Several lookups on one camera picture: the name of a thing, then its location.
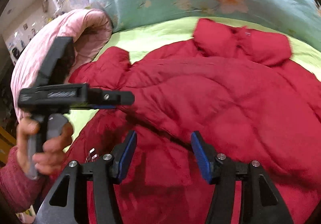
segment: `silver screw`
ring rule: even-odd
[[[252,161],[254,167],[259,167],[260,163],[258,161]]]
[[[219,153],[217,155],[217,158],[219,158],[220,160],[225,160],[226,159],[226,155],[224,153]]]
[[[105,154],[103,157],[102,157],[105,161],[108,161],[112,158],[112,155],[111,154]]]
[[[71,161],[69,163],[69,167],[75,167],[77,165],[77,162],[76,161]]]

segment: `sweater cuff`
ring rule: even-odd
[[[8,204],[15,212],[30,208],[44,185],[45,178],[31,180],[25,176],[17,161],[17,147],[13,147],[8,162],[0,170],[0,190]]]

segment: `human hand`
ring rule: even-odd
[[[29,172],[28,138],[39,131],[39,124],[25,117],[17,127],[17,161],[25,174]],[[51,138],[43,144],[43,153],[33,155],[36,169],[44,175],[51,175],[61,170],[66,155],[63,149],[72,143],[73,127],[68,122],[62,128],[60,136]]]

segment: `pink quilt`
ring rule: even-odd
[[[76,60],[70,71],[94,59],[109,41],[112,24],[108,16],[98,9],[70,11],[47,24],[30,41],[13,70],[11,90],[18,121],[27,114],[17,106],[19,92],[31,87],[53,40],[57,36],[73,37]]]

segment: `red jacket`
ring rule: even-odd
[[[304,223],[321,199],[321,84],[290,56],[283,35],[208,19],[200,19],[193,39],[163,46],[133,65],[128,52],[111,47],[69,81],[132,91],[135,103],[98,111],[70,147],[68,161],[84,162],[92,148],[109,152],[134,129],[136,152],[127,178],[115,186],[124,223],[200,224],[213,186],[201,178],[187,145],[198,130],[218,152],[260,161],[295,223]],[[232,223],[239,205],[237,185]]]

